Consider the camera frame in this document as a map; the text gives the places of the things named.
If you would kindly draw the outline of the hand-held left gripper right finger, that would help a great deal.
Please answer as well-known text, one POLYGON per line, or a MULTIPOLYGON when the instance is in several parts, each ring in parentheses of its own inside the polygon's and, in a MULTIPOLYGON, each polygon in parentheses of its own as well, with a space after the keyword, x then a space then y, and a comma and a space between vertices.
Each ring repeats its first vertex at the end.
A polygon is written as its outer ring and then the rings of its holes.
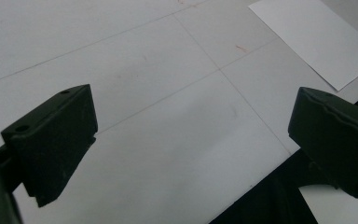
POLYGON ((335 187, 358 198, 358 105, 301 87, 288 133, 335 187))

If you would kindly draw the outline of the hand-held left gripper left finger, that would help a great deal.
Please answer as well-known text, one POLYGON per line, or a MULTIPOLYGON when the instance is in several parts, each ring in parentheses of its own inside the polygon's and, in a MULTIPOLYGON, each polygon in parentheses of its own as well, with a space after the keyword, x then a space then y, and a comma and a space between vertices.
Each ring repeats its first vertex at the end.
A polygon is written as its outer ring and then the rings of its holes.
POLYGON ((22 184, 40 207, 55 201, 97 132, 89 84, 55 94, 1 132, 6 188, 12 191, 22 184))

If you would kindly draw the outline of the white paper sheet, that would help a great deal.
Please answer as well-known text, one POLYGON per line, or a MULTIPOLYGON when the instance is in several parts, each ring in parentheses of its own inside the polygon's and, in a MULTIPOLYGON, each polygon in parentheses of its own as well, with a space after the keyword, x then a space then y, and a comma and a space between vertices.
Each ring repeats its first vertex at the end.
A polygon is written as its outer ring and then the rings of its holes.
POLYGON ((335 90, 358 78, 358 31, 321 0, 260 0, 249 8, 335 90))

